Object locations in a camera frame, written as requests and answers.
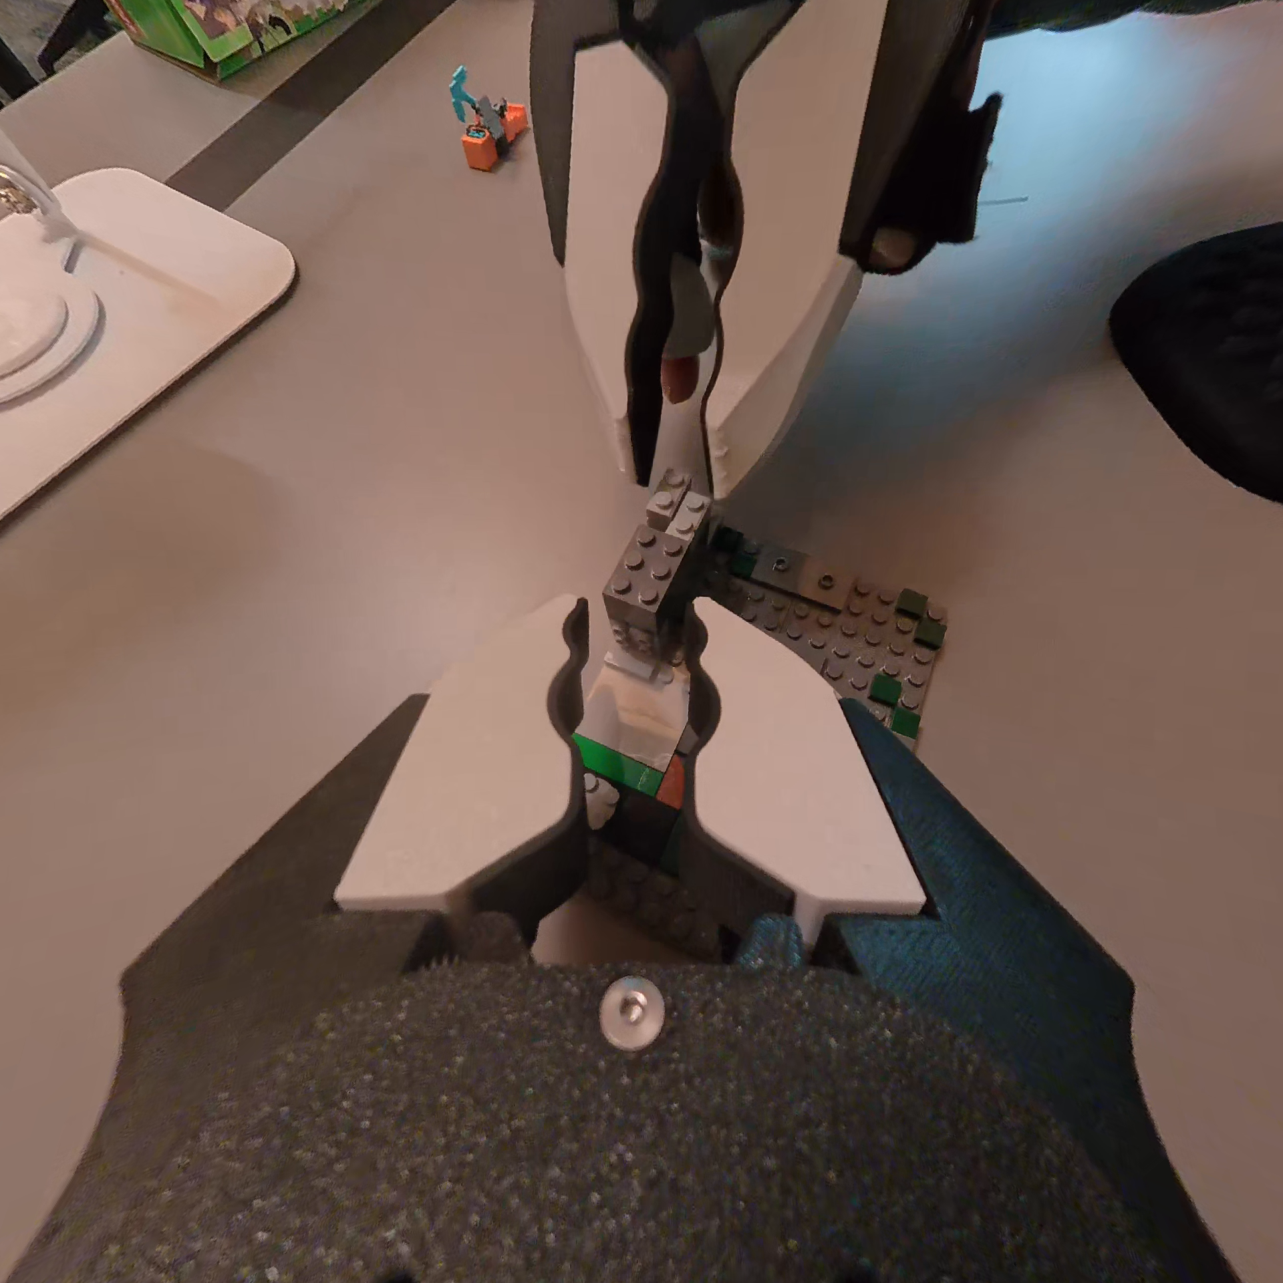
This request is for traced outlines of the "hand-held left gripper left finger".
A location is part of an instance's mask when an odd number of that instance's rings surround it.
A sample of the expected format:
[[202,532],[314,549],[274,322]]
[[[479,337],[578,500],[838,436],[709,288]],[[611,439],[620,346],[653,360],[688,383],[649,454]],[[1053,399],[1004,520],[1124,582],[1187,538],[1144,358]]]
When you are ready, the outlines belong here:
[[340,909],[553,913],[587,871],[574,730],[589,609],[564,592],[432,687],[362,831]]

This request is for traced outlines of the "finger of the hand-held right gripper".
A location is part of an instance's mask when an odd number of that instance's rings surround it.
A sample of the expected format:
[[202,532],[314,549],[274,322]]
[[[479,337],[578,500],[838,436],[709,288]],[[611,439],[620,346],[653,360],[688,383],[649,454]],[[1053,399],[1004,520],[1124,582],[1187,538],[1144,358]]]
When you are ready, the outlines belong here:
[[[574,56],[565,290],[622,472],[651,484],[664,405],[662,360],[718,337],[698,189],[730,167],[734,58],[716,20],[646,51],[614,38]],[[741,214],[734,220],[734,247]]]
[[716,500],[775,448],[859,291],[840,232],[867,104],[867,2],[803,2],[736,86],[743,235],[704,409]]

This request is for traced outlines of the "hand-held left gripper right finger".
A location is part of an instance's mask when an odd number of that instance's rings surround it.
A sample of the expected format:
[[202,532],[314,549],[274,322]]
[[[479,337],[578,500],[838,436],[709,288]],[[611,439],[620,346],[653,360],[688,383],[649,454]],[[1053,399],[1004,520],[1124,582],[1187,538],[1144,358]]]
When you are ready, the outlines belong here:
[[919,917],[927,895],[832,687],[707,596],[689,603],[689,887],[747,933]]

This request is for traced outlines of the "brick build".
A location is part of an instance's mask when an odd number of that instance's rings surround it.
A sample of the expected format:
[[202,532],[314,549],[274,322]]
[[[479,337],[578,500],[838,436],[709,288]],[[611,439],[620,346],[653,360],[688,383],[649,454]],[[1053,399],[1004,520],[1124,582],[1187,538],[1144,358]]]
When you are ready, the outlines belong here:
[[646,933],[711,960],[747,933],[689,887],[689,603],[700,596],[801,657],[844,716],[864,707],[910,750],[947,615],[915,589],[727,526],[689,543],[637,528],[602,589],[614,642],[576,730],[598,840],[587,886]]

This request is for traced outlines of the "light grey square brick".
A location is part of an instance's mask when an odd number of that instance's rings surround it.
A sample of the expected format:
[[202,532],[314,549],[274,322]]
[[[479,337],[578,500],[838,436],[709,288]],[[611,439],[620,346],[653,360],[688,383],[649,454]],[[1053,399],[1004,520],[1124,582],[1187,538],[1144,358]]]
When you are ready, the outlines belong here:
[[651,490],[646,524],[686,543],[698,537],[711,510],[711,500],[698,490],[689,471],[668,467]]

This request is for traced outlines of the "grey desk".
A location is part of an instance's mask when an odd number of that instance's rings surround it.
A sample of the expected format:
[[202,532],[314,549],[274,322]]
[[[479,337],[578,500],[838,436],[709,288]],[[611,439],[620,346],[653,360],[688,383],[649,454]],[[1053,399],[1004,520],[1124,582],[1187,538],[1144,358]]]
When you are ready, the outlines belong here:
[[[528,148],[469,171],[461,2],[233,200],[296,294],[3,534],[3,1274],[121,1050],[121,971],[408,694],[643,506]],[[864,285],[734,520],[949,609],[922,758],[1131,971],[1165,1148],[1281,1281],[1281,506],[1106,339],[1152,262],[1281,218],[1281,4],[987,48],[975,241]]]

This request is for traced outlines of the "person's right hand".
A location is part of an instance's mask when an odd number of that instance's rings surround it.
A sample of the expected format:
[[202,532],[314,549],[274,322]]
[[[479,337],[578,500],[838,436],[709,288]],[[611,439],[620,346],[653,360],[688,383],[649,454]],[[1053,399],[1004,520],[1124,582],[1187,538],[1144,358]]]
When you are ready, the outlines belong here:
[[[736,203],[730,182],[730,167],[716,162],[698,189],[696,229],[700,253],[730,255],[734,250]],[[869,263],[875,273],[898,273],[917,253],[917,235],[907,229],[881,227],[875,231]],[[698,354],[668,354],[662,360],[662,388],[671,404],[688,400],[698,385]]]

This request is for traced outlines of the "orange brick figure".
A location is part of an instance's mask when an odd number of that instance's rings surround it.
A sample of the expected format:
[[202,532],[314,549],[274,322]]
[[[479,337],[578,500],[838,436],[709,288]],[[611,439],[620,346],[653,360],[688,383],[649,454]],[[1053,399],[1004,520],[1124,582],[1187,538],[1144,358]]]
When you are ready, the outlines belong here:
[[493,169],[528,128],[528,108],[509,97],[477,97],[467,86],[469,72],[461,63],[449,79],[452,107],[464,123],[464,152],[467,165],[481,171]]

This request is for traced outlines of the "black mesh office chair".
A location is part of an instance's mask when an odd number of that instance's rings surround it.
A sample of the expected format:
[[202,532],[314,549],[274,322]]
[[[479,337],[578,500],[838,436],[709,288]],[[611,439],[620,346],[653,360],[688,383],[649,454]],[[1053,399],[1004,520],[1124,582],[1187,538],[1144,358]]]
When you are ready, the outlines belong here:
[[1111,339],[1163,421],[1212,471],[1281,501],[1281,223],[1148,265]]

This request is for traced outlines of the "white book stand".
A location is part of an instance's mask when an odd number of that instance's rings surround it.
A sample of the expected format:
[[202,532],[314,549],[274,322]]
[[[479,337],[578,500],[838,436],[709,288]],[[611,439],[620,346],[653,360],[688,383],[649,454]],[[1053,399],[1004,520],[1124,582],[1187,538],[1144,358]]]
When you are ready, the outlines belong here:
[[3,519],[233,342],[292,253],[133,167],[57,184],[3,138]]

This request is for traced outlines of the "green brick set box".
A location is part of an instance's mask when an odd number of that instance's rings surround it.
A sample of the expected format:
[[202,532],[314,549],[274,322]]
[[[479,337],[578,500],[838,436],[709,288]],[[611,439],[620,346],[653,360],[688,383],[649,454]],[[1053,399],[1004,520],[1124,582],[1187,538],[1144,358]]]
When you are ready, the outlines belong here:
[[107,2],[138,48],[226,80],[364,2]]

